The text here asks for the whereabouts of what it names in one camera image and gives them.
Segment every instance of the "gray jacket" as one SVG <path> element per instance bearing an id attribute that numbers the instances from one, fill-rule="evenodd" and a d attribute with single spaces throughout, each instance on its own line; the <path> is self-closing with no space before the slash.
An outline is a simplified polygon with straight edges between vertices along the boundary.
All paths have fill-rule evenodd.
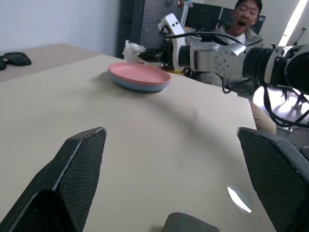
<path id="1" fill-rule="evenodd" d="M 215 29 L 213 32 L 218 32 L 218 33 L 225 33 L 225 26 L 221 26 L 218 29 Z M 263 47 L 263 39 L 261 36 L 257 35 L 253 30 L 248 29 L 246 31 L 246 46 L 254 46 L 254 47 Z M 202 39 L 202 42 L 216 42 L 221 45 L 228 45 L 231 44 L 232 42 L 228 40 L 225 37 L 220 37 L 220 36 L 209 36 L 206 38 Z M 207 84 L 212 84 L 215 86 L 222 86 L 222 79 L 223 77 L 218 76 L 217 74 L 213 72 L 207 72 L 201 74 L 199 77 L 197 77 L 197 80 L 200 82 L 204 82 Z M 230 77 L 228 80 L 224 80 L 225 86 L 228 84 L 230 87 L 233 85 L 245 80 L 242 76 L 233 76 Z M 238 93 L 239 96 L 248 98 L 249 100 L 252 99 L 254 91 L 255 91 L 255 86 L 253 83 L 244 83 L 240 85 L 238 88 L 234 90 L 236 93 Z"/>

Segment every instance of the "beige table surface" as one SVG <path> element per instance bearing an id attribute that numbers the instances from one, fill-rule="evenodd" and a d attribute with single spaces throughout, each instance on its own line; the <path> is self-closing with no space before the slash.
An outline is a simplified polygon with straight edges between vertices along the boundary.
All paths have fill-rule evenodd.
<path id="1" fill-rule="evenodd" d="M 248 101 L 175 74 L 161 92 L 130 91 L 107 73 L 121 61 L 93 56 L 0 82 L 0 220 L 68 137 L 105 126 L 85 232 L 150 232 L 172 212 L 222 232 L 274 231 L 236 136 L 255 127 Z M 229 184 L 251 198 L 251 214 Z"/>

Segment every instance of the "white tissue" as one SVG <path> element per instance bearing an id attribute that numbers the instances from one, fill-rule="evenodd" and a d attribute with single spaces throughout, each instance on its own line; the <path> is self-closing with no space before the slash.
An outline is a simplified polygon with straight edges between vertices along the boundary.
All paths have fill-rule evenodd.
<path id="1" fill-rule="evenodd" d="M 146 49 L 144 46 L 140 46 L 136 43 L 129 43 L 129 40 L 126 40 L 124 52 L 122 54 L 124 55 L 125 62 L 130 64 L 144 63 L 144 61 L 139 58 L 139 55 L 145 51 Z"/>

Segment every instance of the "sunglasses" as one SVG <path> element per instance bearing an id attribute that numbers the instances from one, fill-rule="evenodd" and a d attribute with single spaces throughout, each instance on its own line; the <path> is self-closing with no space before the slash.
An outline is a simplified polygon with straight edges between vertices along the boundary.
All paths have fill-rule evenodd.
<path id="1" fill-rule="evenodd" d="M 3 56 L 0 56 L 0 70 L 6 69 L 7 64 L 26 66 L 32 64 L 32 62 L 25 53 L 9 52 L 5 53 Z"/>

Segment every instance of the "pink plate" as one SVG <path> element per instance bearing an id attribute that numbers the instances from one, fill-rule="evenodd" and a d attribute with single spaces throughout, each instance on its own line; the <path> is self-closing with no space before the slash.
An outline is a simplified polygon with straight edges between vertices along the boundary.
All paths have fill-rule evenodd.
<path id="1" fill-rule="evenodd" d="M 143 64 L 116 63 L 108 67 L 115 77 L 138 85 L 162 86 L 170 82 L 170 75 L 158 68 Z"/>

